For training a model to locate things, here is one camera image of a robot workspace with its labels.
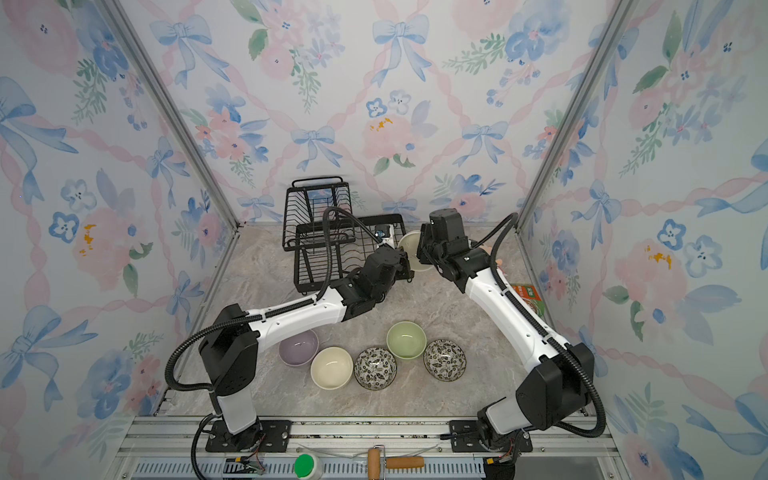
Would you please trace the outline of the black wire dish rack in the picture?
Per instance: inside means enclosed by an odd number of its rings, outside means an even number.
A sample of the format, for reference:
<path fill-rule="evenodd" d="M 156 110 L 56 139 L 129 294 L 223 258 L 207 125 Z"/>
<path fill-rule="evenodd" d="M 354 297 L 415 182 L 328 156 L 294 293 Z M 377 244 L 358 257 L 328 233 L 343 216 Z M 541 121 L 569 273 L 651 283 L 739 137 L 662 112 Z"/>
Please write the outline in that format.
<path fill-rule="evenodd" d="M 293 281 L 300 294 L 318 291 L 327 272 L 336 279 L 361 267 L 376 250 L 378 240 L 396 247 L 406 234 L 399 213 L 361 216 L 361 225 L 332 213 L 330 240 L 326 241 L 322 225 L 325 211 L 339 207 L 352 212 L 358 203 L 349 183 L 340 176 L 298 179 L 287 189 L 282 247 L 293 254 Z"/>

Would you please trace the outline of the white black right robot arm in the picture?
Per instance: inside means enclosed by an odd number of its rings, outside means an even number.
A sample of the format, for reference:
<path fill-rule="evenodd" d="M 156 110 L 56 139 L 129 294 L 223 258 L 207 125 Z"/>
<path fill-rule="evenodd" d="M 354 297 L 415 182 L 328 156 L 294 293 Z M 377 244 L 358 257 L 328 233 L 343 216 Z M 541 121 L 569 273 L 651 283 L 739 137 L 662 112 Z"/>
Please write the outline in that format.
<path fill-rule="evenodd" d="M 594 385 L 593 353 L 543 323 L 502 275 L 491 253 L 472 248 L 461 231 L 444 235 L 425 223 L 417 258 L 480 306 L 525 368 L 526 377 L 513 395 L 478 412 L 477 431 L 485 447 L 499 449 L 527 431 L 552 427 L 583 438 L 604 433 L 606 412 Z"/>

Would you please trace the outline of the cream speckled bowl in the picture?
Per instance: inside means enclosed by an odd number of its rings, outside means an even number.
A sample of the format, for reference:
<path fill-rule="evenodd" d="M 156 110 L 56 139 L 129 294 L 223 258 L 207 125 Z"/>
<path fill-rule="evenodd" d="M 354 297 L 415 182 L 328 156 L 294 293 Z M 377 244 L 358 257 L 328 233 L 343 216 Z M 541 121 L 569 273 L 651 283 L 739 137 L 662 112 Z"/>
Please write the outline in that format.
<path fill-rule="evenodd" d="M 419 230 L 406 233 L 398 242 L 398 247 L 401 248 L 408 257 L 410 269 L 413 272 L 420 273 L 433 269 L 431 263 L 422 263 L 418 258 L 418 247 L 421 240 L 421 233 Z"/>

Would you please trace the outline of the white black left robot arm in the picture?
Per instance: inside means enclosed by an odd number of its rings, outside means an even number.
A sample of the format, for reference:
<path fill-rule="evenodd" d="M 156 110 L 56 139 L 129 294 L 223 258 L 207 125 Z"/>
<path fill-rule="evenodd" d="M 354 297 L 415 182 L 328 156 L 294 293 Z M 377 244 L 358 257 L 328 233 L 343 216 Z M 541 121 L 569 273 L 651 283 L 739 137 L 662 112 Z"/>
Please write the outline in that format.
<path fill-rule="evenodd" d="M 225 431 L 242 434 L 259 422 L 249 390 L 260 351 L 305 331 L 361 316 L 382 303 L 396 281 L 412 278 L 404 252 L 384 248 L 312 297 L 248 312 L 237 304 L 226 307 L 198 347 L 211 383 L 207 390 L 214 415 Z"/>

